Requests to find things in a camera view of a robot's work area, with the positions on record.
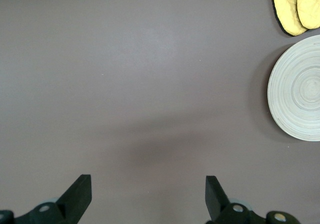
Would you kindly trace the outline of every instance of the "yellow oven mitt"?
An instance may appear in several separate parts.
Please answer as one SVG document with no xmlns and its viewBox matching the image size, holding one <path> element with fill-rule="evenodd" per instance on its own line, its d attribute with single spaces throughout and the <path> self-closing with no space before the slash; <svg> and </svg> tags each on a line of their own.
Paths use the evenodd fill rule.
<svg viewBox="0 0 320 224">
<path fill-rule="evenodd" d="M 297 36 L 304 33 L 307 29 L 303 27 L 297 12 L 297 0 L 273 0 L 276 15 L 284 30 Z"/>
<path fill-rule="evenodd" d="M 301 24 L 308 28 L 320 27 L 320 0 L 297 0 Z"/>
</svg>

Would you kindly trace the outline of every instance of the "gray table surface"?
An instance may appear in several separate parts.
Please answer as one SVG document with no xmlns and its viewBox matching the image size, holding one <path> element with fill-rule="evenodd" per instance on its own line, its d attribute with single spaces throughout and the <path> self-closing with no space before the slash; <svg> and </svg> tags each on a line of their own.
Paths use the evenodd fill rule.
<svg viewBox="0 0 320 224">
<path fill-rule="evenodd" d="M 320 142 L 267 103 L 272 0 L 0 0 L 0 209 L 92 175 L 85 223 L 204 224 L 205 176 L 320 223 Z"/>
</svg>

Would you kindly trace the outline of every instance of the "ceramic plate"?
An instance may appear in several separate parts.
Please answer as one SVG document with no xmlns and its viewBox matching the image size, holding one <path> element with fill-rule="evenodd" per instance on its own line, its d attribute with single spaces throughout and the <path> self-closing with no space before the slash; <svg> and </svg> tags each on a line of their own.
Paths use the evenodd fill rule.
<svg viewBox="0 0 320 224">
<path fill-rule="evenodd" d="M 286 133 L 320 141 L 320 35 L 296 43 L 280 57 L 267 93 L 271 114 Z"/>
</svg>

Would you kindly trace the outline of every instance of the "round plate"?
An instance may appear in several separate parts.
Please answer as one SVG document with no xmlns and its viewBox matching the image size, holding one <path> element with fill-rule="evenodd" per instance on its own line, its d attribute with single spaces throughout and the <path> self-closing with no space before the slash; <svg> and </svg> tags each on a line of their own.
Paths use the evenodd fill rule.
<svg viewBox="0 0 320 224">
<path fill-rule="evenodd" d="M 320 35 L 296 43 L 280 57 L 267 93 L 271 114 L 286 133 L 320 141 Z"/>
</svg>

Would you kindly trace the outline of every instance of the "concentric circle pattern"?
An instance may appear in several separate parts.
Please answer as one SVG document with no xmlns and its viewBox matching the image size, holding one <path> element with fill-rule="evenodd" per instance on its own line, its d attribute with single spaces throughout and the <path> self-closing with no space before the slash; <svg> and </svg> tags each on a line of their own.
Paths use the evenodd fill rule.
<svg viewBox="0 0 320 224">
<path fill-rule="evenodd" d="M 320 35 L 296 43 L 280 57 L 267 93 L 271 114 L 286 133 L 320 141 Z"/>
</svg>

